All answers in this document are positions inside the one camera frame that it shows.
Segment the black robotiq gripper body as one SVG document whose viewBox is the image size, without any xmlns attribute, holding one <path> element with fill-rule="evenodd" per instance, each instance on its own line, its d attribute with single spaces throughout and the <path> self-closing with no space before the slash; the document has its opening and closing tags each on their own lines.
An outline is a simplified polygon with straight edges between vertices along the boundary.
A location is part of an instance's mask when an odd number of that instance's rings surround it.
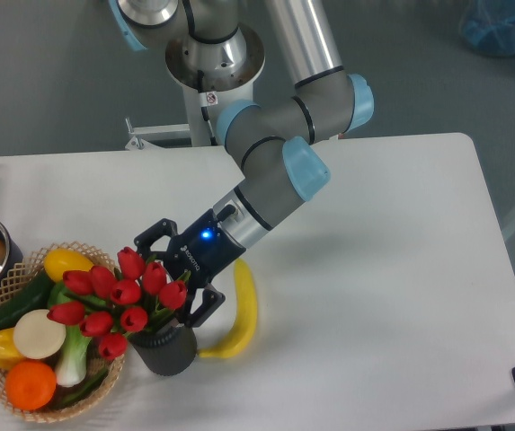
<svg viewBox="0 0 515 431">
<path fill-rule="evenodd" d="M 246 251 L 222 227 L 233 213 L 233 209 L 222 209 L 218 213 L 209 209 L 186 230 L 171 238 L 163 265 L 173 279 L 188 271 L 188 289 L 204 288 Z"/>
</svg>

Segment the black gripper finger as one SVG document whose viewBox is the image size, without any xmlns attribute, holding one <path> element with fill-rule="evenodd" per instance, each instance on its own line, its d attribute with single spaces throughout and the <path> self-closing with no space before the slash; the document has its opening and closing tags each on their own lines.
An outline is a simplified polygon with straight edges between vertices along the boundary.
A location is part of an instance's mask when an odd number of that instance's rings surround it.
<svg viewBox="0 0 515 431">
<path fill-rule="evenodd" d="M 163 218 L 152 226 L 148 227 L 144 232 L 134 238 L 134 245 L 137 247 L 138 255 L 145 261 L 150 259 L 166 261 L 176 261 L 179 255 L 175 252 L 167 253 L 166 251 L 152 251 L 151 247 L 155 242 L 163 237 L 173 238 L 178 234 L 177 223 L 173 220 Z"/>
<path fill-rule="evenodd" d="M 176 313 L 177 321 L 186 327 L 200 327 L 226 300 L 226 296 L 213 286 L 200 289 L 201 304 L 192 310 L 192 301 L 195 298 L 187 297 L 186 303 Z"/>
</svg>

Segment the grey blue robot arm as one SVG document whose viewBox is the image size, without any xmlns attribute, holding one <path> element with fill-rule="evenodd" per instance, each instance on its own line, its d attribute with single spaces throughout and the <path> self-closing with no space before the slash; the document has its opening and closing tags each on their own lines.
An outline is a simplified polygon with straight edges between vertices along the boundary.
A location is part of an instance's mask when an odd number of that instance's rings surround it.
<svg viewBox="0 0 515 431">
<path fill-rule="evenodd" d="M 134 50 L 161 46 L 182 87 L 194 145 L 222 145 L 243 180 L 187 229 L 164 219 L 135 243 L 145 257 L 162 237 L 171 277 L 189 276 L 179 323 L 201 325 L 225 297 L 212 279 L 309 201 L 330 179 L 314 144 L 367 123 L 374 98 L 367 81 L 347 74 L 319 1 L 270 1 L 273 29 L 295 94 L 278 107 L 253 101 L 264 65 L 259 36 L 242 24 L 235 1 L 112 1 L 111 12 Z"/>
</svg>

